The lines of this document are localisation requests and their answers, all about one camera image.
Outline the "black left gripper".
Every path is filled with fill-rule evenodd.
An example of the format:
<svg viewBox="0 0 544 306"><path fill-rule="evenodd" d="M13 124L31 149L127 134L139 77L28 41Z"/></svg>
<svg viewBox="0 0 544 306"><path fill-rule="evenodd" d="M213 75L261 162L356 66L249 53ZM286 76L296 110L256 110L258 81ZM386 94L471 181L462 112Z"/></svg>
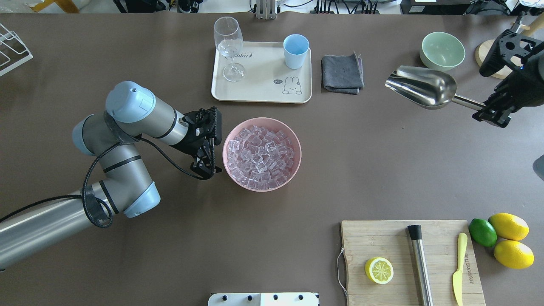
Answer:
<svg viewBox="0 0 544 306"><path fill-rule="evenodd" d="M184 114L177 120L187 128L185 136L172 147L191 155L191 170L208 180L222 168L216 165L215 145L222 141L222 114L216 106Z"/></svg>

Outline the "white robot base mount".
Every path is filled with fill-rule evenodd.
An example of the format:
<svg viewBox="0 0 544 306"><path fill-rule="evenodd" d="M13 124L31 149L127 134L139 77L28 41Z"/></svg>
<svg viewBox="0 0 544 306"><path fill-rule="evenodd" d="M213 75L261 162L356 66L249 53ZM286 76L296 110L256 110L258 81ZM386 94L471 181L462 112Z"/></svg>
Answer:
<svg viewBox="0 0 544 306"><path fill-rule="evenodd" d="M212 294L208 306L319 306L314 292L250 292Z"/></svg>

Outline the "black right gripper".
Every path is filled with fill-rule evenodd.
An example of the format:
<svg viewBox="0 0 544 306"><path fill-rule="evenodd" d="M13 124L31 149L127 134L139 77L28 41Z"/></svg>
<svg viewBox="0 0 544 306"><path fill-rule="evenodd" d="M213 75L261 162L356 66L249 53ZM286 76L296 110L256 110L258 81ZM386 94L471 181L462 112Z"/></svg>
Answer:
<svg viewBox="0 0 544 306"><path fill-rule="evenodd" d="M495 87L484 107L472 115L474 120L505 128L512 112L543 105L543 46L542 41L509 29L497 37L479 73L490 77L505 66L511 73Z"/></svg>

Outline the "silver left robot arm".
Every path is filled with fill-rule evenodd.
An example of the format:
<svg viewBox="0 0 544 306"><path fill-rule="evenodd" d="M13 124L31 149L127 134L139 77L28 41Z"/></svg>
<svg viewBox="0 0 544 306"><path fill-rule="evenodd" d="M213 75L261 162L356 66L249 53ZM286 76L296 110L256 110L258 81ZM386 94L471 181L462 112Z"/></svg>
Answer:
<svg viewBox="0 0 544 306"><path fill-rule="evenodd" d="M137 142L154 139L192 157L187 175L208 180L221 168L218 108L182 113L136 82L123 81L107 95L105 111L92 114L72 131L74 145L95 159L73 193L28 205L1 219L1 270L89 227L107 228L113 217L137 217L161 201Z"/></svg>

